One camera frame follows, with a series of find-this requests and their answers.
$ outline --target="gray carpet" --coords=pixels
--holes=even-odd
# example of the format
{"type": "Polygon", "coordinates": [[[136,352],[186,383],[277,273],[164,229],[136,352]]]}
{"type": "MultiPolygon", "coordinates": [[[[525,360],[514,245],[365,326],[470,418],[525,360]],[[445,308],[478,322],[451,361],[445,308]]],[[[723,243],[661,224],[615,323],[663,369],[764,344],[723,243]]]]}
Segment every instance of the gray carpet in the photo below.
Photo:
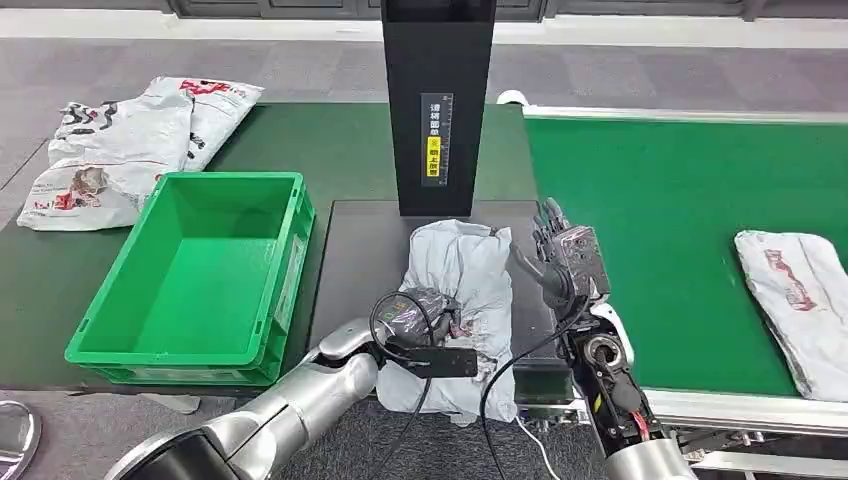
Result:
{"type": "MultiPolygon", "coordinates": [[[[266,87],[264,101],[387,98],[382,45],[375,43],[0,39],[6,112],[0,117],[0,224],[46,168],[44,142],[60,120],[59,108],[68,101],[129,98],[158,75],[251,82],[266,87]]],[[[848,50],[497,45],[487,98],[520,89],[542,105],[845,112],[846,85],[848,50]]],[[[183,416],[141,397],[0,392],[0,398],[27,402],[44,417],[44,444],[26,480],[100,478],[147,436],[199,423],[234,404],[207,398],[200,412],[183,416]]],[[[361,403],[279,478],[365,478],[405,418],[361,403]]],[[[509,478],[547,478],[535,446],[517,427],[499,426],[495,437],[509,478]]],[[[545,441],[563,479],[602,478],[587,430],[555,430],[545,441]]],[[[848,452],[844,443],[821,445],[805,440],[769,448],[848,452]]],[[[479,428],[460,429],[430,415],[411,429],[380,478],[495,476],[479,428]]]]}

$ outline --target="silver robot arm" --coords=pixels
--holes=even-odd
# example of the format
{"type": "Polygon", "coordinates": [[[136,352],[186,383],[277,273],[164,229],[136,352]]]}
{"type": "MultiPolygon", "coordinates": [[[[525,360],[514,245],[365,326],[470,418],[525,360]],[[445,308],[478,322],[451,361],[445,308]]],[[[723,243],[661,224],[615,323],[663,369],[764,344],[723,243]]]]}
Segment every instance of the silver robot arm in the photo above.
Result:
{"type": "MultiPolygon", "coordinates": [[[[385,340],[385,330],[377,330],[385,340]]],[[[366,319],[324,338],[288,374],[244,407],[200,427],[146,440],[108,480],[261,480],[312,444],[377,384],[366,319]]]]}

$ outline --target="white plastic bag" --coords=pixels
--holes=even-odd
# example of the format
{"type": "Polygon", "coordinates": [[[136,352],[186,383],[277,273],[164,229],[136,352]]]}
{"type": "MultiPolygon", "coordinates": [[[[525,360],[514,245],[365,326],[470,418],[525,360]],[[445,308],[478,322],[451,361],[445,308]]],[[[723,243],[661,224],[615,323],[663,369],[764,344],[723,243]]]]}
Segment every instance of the white plastic bag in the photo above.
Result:
{"type": "Polygon", "coordinates": [[[157,77],[150,82],[145,94],[168,96],[186,91],[194,98],[191,142],[182,170],[199,172],[206,168],[221,145],[253,108],[262,90],[262,87],[246,83],[157,77]]]}
{"type": "Polygon", "coordinates": [[[142,95],[91,108],[69,103],[47,149],[49,168],[30,190],[18,225],[98,230],[133,225],[159,177],[188,148],[191,98],[142,95]]]}
{"type": "MultiPolygon", "coordinates": [[[[422,412],[442,412],[454,423],[467,425],[477,418],[480,397],[497,368],[512,358],[512,280],[506,271],[512,234],[509,228],[457,220],[426,225],[410,238],[409,269],[400,290],[436,288],[462,308],[461,329],[468,336],[448,337],[447,347],[469,347],[478,352],[475,378],[433,379],[422,412]]],[[[389,410],[411,412],[424,390],[424,380],[394,362],[380,370],[377,397],[389,410]]],[[[505,372],[489,392],[486,417],[511,422],[517,413],[515,379],[505,372]]]]}
{"type": "Polygon", "coordinates": [[[848,401],[848,275],[829,241],[805,233],[739,232],[748,288],[768,315],[798,392],[848,401]]]}

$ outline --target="green plastic crate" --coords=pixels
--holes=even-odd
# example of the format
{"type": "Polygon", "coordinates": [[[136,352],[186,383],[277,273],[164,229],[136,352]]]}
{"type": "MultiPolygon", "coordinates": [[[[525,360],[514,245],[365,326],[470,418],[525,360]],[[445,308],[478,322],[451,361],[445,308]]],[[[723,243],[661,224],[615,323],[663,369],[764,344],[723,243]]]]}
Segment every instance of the green plastic crate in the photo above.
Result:
{"type": "Polygon", "coordinates": [[[166,175],[65,359],[113,383],[273,383],[314,217],[298,173],[166,175]]]}

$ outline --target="green conveyor belt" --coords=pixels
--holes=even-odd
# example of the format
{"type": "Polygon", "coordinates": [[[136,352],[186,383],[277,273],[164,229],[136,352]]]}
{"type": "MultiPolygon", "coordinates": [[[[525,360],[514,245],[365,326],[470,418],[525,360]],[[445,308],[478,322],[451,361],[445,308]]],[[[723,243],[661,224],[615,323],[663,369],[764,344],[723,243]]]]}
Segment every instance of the green conveyor belt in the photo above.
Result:
{"type": "Polygon", "coordinates": [[[848,126],[530,118],[542,197],[594,225],[643,386],[797,395],[748,293],[739,230],[848,260],[848,126]]]}

